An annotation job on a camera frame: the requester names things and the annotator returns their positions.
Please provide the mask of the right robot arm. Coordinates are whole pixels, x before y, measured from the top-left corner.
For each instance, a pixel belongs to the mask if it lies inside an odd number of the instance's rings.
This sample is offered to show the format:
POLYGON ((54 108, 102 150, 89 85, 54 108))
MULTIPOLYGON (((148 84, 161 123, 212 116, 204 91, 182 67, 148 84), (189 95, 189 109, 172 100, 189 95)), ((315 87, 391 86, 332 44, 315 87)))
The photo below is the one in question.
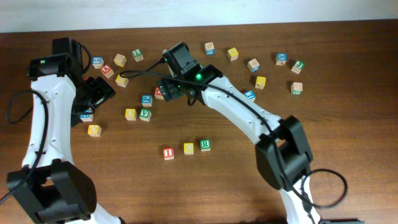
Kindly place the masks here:
POLYGON ((313 159, 300 121, 282 119, 249 100, 213 65, 200 65, 184 42, 162 52, 161 62, 171 71, 157 82, 165 101, 188 96, 216 110, 254 144, 257 170, 278 190, 288 223, 320 223, 309 187, 313 159))

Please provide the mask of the yellow C block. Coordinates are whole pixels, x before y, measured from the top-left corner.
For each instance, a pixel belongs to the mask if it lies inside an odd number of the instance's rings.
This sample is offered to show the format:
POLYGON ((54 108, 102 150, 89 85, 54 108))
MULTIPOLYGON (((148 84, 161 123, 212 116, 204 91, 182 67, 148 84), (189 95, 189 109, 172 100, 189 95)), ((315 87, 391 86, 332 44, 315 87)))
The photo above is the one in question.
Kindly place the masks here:
POLYGON ((183 151, 185 155, 194 154, 194 144, 192 142, 187 142, 183 145, 183 151))

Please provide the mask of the green R block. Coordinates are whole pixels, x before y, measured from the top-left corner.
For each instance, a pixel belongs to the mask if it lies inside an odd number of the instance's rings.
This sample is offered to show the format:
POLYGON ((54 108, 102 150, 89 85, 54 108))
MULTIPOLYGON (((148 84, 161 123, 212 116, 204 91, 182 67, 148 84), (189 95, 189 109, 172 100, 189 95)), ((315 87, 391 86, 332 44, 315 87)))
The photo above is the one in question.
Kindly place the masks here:
POLYGON ((201 151, 210 151, 211 150, 211 142, 209 139, 201 139, 200 140, 200 149, 201 151))

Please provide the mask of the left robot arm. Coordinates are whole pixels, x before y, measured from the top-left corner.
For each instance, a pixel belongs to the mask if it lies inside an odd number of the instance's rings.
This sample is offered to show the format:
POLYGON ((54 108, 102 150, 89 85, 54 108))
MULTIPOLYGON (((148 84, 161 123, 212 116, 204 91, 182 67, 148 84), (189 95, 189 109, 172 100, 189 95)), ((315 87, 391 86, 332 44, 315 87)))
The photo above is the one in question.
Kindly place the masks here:
POLYGON ((34 223, 123 223, 97 203, 94 182, 72 158, 71 128, 115 95, 103 78, 83 78, 86 50, 70 37, 54 39, 52 54, 28 68, 29 147, 21 170, 8 173, 9 193, 1 201, 13 196, 34 223))

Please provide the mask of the red I block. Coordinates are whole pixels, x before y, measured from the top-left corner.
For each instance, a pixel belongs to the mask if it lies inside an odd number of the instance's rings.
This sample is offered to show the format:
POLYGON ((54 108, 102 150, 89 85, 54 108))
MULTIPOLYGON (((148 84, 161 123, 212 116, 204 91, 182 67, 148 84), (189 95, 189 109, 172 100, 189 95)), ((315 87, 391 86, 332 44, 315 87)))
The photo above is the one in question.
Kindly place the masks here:
POLYGON ((174 150, 172 148, 165 148, 163 149, 163 157, 164 159, 167 160, 171 160, 174 159, 174 150))

